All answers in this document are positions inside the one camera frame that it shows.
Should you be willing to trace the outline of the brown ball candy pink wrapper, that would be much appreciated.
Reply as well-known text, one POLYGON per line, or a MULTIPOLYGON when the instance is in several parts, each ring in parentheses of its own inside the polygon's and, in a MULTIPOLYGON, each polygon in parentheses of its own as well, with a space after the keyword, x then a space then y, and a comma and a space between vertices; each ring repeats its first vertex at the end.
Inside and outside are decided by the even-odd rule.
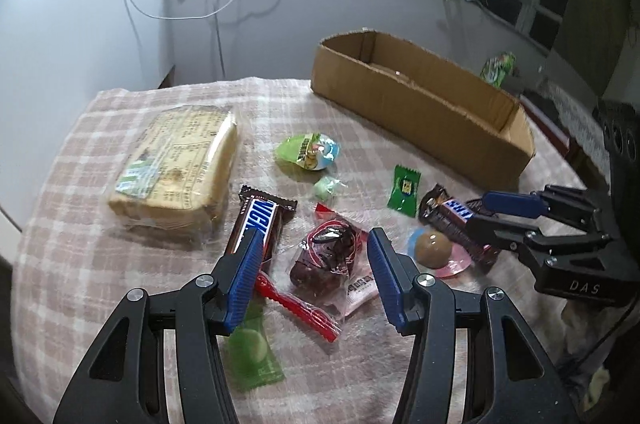
POLYGON ((472 259, 458 243, 432 228, 417 229, 409 237, 407 254, 421 272, 450 279, 472 266, 472 259))

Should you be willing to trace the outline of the red plastic spoon packet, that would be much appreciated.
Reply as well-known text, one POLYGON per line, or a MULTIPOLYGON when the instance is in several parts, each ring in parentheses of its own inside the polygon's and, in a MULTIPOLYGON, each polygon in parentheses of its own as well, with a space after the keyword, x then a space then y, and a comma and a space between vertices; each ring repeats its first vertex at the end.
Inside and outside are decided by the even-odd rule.
POLYGON ((264 271, 258 272, 255 291, 260 296, 278 303, 327 342, 334 343, 340 337, 341 328, 329 314, 293 294, 279 291, 264 271))

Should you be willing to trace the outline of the green drink carton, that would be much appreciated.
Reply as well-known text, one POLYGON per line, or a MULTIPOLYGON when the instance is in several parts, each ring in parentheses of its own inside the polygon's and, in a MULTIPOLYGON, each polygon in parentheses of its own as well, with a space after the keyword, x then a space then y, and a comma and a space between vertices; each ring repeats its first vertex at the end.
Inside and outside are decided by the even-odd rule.
POLYGON ((506 78, 516 76, 518 76, 518 64, 516 64, 515 54, 510 51, 488 58, 480 71, 480 78, 496 88, 501 88, 506 78))

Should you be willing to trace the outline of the small pale green candy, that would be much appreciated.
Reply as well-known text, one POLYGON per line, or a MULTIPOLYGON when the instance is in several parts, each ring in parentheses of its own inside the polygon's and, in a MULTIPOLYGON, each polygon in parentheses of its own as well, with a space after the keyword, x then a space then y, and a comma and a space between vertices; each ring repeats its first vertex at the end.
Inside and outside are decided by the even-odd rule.
POLYGON ((312 193, 320 203, 331 204, 347 188, 348 185, 342 180, 332 176, 323 176, 314 184, 312 193))

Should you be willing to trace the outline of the pink plaid tablecloth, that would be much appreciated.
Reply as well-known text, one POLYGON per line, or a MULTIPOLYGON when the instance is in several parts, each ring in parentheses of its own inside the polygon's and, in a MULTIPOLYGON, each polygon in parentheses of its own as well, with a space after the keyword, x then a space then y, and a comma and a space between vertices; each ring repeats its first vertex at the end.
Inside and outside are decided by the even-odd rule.
MULTIPOLYGON (((387 207, 393 171, 421 173, 421 188, 443 185, 458 199, 478 196, 474 185, 369 121, 311 92, 305 80, 246 78, 164 90, 103 91, 87 106, 55 157, 24 228, 13 271, 12 340, 24 398, 50 422, 79 361, 131 288, 151 293, 182 286, 213 268, 238 215, 232 199, 213 242, 205 247, 160 244, 126 231, 106 205, 132 144, 152 118, 188 104, 230 107, 240 120, 241 147, 232 187, 253 185, 296 199, 282 233, 291 248, 312 225, 316 176, 276 163, 285 138, 320 131, 340 144, 335 171, 347 188, 335 209, 365 227, 383 228, 405 249, 416 222, 387 207)), ((328 344, 272 303, 265 310, 282 382, 236 394, 244 423, 387 423, 398 403, 411 352, 408 338, 387 323, 378 300, 349 319, 328 344)))

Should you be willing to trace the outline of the green egg-shaped snack pack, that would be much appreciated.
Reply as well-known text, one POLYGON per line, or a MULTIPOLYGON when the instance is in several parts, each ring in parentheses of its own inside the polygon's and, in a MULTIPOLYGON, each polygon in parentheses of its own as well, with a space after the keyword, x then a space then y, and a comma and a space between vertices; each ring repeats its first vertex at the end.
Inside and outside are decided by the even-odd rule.
POLYGON ((327 135, 308 132, 285 139, 274 154, 279 161, 309 171, 321 171, 333 165, 340 152, 340 144, 327 135))

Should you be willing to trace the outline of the green square candy packet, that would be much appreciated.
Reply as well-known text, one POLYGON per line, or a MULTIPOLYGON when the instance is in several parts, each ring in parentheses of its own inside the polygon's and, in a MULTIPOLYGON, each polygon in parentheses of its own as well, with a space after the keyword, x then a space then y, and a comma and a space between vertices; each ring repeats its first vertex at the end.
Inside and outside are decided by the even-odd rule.
POLYGON ((411 218, 418 210, 418 188, 421 173, 418 170, 396 165, 387 207, 411 218))

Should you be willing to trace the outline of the small Snickers bar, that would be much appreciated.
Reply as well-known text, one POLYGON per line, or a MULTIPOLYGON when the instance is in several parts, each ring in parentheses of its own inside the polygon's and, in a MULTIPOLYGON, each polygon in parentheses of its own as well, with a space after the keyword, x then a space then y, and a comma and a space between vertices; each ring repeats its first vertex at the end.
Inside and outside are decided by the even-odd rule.
POLYGON ((495 213, 483 206, 481 199, 462 202, 451 196, 439 183, 425 193, 418 211, 418 219, 422 225, 430 225, 445 234, 450 241, 460 244, 475 266, 488 273, 495 265, 500 251, 490 245, 480 244, 469 236, 465 226, 474 215, 496 217, 495 213))

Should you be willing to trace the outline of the bread loaf package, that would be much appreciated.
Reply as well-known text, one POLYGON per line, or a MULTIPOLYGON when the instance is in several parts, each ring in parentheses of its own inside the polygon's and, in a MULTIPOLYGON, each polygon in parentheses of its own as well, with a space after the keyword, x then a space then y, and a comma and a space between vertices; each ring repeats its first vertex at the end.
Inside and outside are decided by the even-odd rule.
POLYGON ((229 107, 164 110, 132 147, 106 205, 126 228, 206 241, 224 211, 238 146, 238 116, 229 107))

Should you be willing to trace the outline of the large Snickers bar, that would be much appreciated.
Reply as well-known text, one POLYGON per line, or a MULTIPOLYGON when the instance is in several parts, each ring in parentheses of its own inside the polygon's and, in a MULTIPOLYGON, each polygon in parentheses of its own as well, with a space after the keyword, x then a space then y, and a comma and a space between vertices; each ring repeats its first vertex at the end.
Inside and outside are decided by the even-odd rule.
POLYGON ((267 262, 272 258, 280 239, 285 222, 288 222, 297 209, 295 199, 285 199, 244 184, 239 191, 241 202, 238 217, 220 261, 228 268, 233 255, 240 247, 244 233, 255 229, 262 236, 262 269, 267 269, 267 262))

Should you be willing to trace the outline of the green round candy packet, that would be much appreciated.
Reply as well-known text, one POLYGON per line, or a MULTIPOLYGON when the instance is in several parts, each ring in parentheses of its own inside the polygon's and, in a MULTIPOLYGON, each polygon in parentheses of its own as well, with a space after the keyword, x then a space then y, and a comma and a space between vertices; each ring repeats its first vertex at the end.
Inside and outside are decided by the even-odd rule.
POLYGON ((265 332, 264 308, 261 300, 253 299, 243 321, 227 338, 232 384, 240 392, 277 384, 285 379, 265 332))

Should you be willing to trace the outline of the white lace cloth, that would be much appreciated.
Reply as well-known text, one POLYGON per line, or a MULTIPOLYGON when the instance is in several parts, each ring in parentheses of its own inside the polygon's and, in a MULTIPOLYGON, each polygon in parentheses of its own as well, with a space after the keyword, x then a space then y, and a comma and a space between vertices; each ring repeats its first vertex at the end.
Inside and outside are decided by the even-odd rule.
POLYGON ((548 78, 539 85, 538 90, 545 98, 550 98, 562 125, 591 159, 605 182, 610 184, 610 158, 605 148, 602 128, 592 113, 548 78))

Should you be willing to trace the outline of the red dates clear bag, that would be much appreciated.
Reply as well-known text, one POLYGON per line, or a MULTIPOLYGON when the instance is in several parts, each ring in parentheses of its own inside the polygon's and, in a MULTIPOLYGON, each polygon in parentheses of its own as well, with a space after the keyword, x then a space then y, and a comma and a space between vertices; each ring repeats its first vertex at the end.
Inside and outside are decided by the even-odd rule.
POLYGON ((360 225, 318 203, 314 226, 300 240, 288 268, 293 292, 338 321, 349 318, 378 296, 367 241, 360 225))

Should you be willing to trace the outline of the brown cardboard box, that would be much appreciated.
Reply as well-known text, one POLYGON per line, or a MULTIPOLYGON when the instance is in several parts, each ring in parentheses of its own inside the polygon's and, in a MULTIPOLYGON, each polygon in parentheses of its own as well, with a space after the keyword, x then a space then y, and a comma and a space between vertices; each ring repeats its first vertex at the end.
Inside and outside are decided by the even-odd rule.
POLYGON ((484 190, 514 191, 535 155, 512 95, 385 32, 323 39, 311 89, 430 154, 484 190))

